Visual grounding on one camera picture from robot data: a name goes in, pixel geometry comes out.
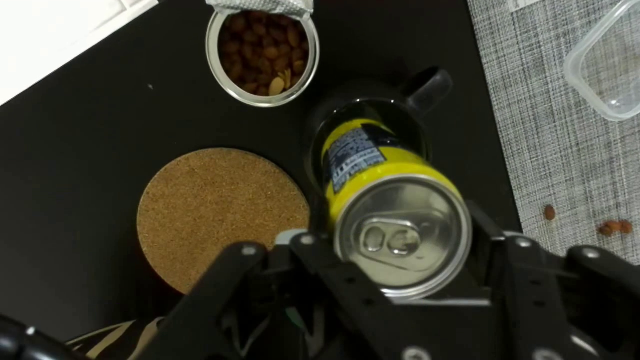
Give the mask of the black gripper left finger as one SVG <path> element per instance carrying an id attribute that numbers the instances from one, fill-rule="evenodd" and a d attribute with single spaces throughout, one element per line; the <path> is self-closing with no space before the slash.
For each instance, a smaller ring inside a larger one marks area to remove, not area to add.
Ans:
<path id="1" fill-rule="evenodd" d="M 340 259 L 327 240 L 305 228 L 280 231 L 274 244 L 293 252 L 295 261 L 307 271 L 307 283 L 320 290 L 337 312 L 385 312 L 393 306 L 356 264 Z"/>

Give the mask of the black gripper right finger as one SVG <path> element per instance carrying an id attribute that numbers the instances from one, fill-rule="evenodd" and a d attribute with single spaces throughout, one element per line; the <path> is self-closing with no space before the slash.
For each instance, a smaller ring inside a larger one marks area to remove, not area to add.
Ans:
<path id="1" fill-rule="evenodd" d="M 475 228 L 468 266 L 488 293 L 486 308 L 495 313 L 564 313 L 564 258 L 522 231 L 502 230 L 476 201 L 467 206 Z"/>

